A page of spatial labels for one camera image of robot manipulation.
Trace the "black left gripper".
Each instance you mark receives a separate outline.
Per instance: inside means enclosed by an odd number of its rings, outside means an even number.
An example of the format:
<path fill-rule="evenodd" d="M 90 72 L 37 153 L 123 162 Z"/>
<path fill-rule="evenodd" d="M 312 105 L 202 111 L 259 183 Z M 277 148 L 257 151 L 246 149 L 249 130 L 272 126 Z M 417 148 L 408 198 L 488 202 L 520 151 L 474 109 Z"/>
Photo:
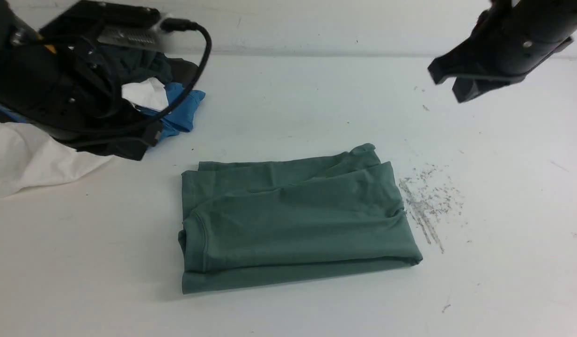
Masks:
<path fill-rule="evenodd" d="M 79 0 L 35 30 L 0 0 L 0 106 L 73 149 L 141 161 L 163 123 L 128 133 L 130 104 L 98 37 L 130 7 Z"/>

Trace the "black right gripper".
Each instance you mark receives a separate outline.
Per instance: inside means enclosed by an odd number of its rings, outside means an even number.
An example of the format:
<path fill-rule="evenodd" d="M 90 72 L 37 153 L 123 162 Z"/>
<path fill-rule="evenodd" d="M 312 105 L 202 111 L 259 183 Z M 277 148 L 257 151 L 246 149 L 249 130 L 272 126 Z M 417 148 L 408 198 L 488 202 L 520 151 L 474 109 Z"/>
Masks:
<path fill-rule="evenodd" d="M 465 40 L 428 66 L 436 85 L 456 78 L 459 103 L 516 85 L 577 30 L 577 0 L 492 0 L 477 23 L 476 40 Z"/>

